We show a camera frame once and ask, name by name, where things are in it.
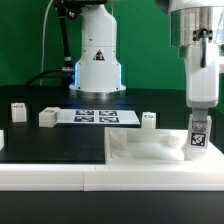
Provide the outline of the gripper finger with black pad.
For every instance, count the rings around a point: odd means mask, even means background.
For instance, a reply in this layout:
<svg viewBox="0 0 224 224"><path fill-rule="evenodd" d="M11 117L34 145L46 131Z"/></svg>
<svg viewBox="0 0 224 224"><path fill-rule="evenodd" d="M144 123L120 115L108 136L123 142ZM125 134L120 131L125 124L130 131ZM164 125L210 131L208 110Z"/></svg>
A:
<svg viewBox="0 0 224 224"><path fill-rule="evenodd" d="M192 128L194 131L205 131L207 126L208 110L203 108L192 109Z"/></svg>

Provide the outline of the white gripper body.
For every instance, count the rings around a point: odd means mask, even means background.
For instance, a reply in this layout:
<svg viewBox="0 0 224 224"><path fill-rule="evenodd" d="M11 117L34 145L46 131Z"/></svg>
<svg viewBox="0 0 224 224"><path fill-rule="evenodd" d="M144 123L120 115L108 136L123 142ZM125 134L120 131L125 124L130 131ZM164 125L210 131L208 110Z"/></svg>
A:
<svg viewBox="0 0 224 224"><path fill-rule="evenodd" d="M191 108L213 108L219 98L219 47L208 44L206 66L201 67L202 46L190 45L185 58L186 102Z"/></svg>

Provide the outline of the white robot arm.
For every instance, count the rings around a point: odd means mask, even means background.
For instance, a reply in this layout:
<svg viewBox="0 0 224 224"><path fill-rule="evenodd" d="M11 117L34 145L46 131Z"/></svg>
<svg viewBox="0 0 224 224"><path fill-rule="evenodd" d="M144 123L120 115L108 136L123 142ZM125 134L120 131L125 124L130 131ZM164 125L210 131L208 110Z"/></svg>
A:
<svg viewBox="0 0 224 224"><path fill-rule="evenodd" d="M224 0L155 0L170 17L171 44L179 48L186 71L186 103L192 109L189 127L209 127L208 110L218 103L219 75L224 72L220 46L224 44ZM82 6L82 54L75 64L70 89L87 96L125 89L116 59L116 20L104 4Z"/></svg>

